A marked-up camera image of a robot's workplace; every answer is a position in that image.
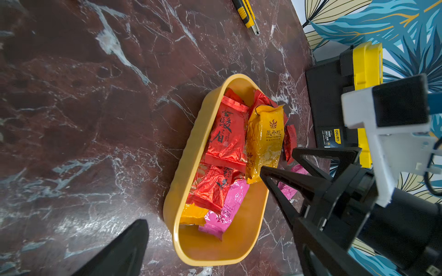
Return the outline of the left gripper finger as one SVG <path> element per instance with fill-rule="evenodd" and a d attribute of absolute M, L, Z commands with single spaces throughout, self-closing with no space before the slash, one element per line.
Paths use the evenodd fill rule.
<path fill-rule="evenodd" d="M 149 238 L 148 224 L 138 219 L 77 270 L 75 276 L 138 276 Z"/>

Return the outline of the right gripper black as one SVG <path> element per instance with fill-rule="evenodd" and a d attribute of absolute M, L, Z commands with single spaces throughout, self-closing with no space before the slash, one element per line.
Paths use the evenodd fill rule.
<path fill-rule="evenodd" d="M 348 252 L 359 239 L 391 261 L 401 275 L 441 275 L 442 206 L 399 189 L 388 206 L 377 206 L 374 175 L 354 166 L 359 165 L 361 152 L 359 147 L 298 147 L 292 150 L 292 157 L 310 175 L 261 168 L 260 177 L 285 220 L 297 220 L 297 248 L 304 272 L 315 276 L 368 274 Z M 314 159 L 337 161 L 334 175 L 329 168 L 314 164 Z M 301 212 L 277 187 L 280 182 L 304 197 Z"/>

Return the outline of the red tea bag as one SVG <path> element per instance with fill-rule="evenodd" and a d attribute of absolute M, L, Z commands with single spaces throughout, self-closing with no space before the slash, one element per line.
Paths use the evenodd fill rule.
<path fill-rule="evenodd" d="M 248 107 L 224 96 L 208 138 L 204 161 L 246 172 L 246 125 Z"/>
<path fill-rule="evenodd" d="M 279 107 L 275 101 L 267 97 L 261 90 L 255 90 L 253 105 L 249 109 L 249 119 L 252 118 L 252 115 L 255 112 L 256 108 L 258 108 L 261 105 L 271 106 L 274 109 L 277 109 Z"/>
<path fill-rule="evenodd" d="M 200 163 L 186 204 L 195 204 L 220 214 L 230 186 L 244 178 L 245 174 L 239 170 Z"/>
<path fill-rule="evenodd" d="M 285 160 L 288 164 L 294 161 L 294 158 L 292 157 L 292 151 L 293 149 L 297 148 L 297 146 L 297 131 L 295 125 L 286 125 L 283 149 Z"/>

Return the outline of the yellow plastic storage box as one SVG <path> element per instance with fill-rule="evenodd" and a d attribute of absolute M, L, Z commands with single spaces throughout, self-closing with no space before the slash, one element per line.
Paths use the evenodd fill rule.
<path fill-rule="evenodd" d="M 254 247 L 276 168 L 286 116 L 247 76 L 228 77 L 204 99 L 163 207 L 179 258 L 232 265 Z"/>

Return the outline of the orange yellow tea bag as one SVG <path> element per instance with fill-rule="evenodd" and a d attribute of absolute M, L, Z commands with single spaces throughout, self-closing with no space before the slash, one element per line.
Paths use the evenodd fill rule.
<path fill-rule="evenodd" d="M 277 168 L 284 139 L 283 106 L 256 107 L 248 121 L 246 134 L 247 183 L 260 182 L 263 166 Z"/>

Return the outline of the small orange tea bag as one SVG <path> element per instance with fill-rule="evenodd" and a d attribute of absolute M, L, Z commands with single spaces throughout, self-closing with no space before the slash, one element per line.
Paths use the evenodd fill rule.
<path fill-rule="evenodd" d="M 208 209 L 197 207 L 195 204 L 185 204 L 180 217 L 180 224 L 204 226 L 207 213 Z"/>

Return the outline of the red tea bag in box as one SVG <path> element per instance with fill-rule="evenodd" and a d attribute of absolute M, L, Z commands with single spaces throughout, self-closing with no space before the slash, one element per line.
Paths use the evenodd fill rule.
<path fill-rule="evenodd" d="M 195 204 L 220 214 L 230 186 L 244 178 L 245 174 L 239 170 L 200 163 L 186 204 Z"/>

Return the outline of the yellow black toolbox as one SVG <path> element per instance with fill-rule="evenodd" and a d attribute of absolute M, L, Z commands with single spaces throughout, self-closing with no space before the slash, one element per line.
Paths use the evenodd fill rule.
<path fill-rule="evenodd" d="M 359 147 L 362 167 L 372 167 L 363 110 L 371 88 L 383 82 L 381 43 L 362 43 L 306 71 L 314 132 L 319 148 Z"/>

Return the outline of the yellow black utility knife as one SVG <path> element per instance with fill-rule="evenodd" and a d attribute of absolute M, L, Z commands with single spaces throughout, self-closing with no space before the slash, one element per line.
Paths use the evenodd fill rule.
<path fill-rule="evenodd" d="M 251 29 L 256 36 L 259 36 L 260 30 L 249 0 L 232 0 L 232 3 L 247 29 Z"/>

